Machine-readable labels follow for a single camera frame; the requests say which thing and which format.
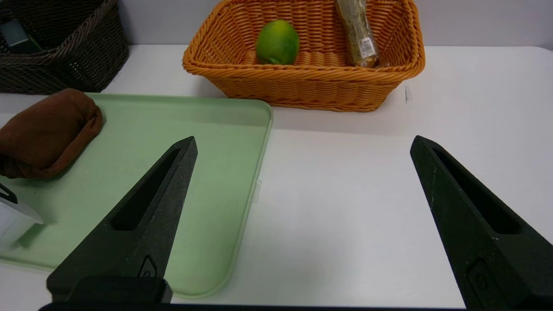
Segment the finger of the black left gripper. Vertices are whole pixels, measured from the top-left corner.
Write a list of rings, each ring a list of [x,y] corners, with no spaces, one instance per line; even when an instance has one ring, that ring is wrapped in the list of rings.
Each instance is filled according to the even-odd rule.
[[[8,202],[18,204],[18,197],[8,187],[0,183],[0,197]]]

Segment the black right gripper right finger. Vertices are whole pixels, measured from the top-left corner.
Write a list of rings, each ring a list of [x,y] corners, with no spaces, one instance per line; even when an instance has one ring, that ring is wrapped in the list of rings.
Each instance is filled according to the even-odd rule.
[[[466,309],[551,309],[552,244],[440,144],[410,156]]]

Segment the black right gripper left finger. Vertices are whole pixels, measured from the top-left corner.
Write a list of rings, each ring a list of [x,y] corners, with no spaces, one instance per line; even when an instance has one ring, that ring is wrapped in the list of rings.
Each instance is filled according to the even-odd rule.
[[[170,146],[47,278],[54,303],[169,303],[164,279],[198,155]]]

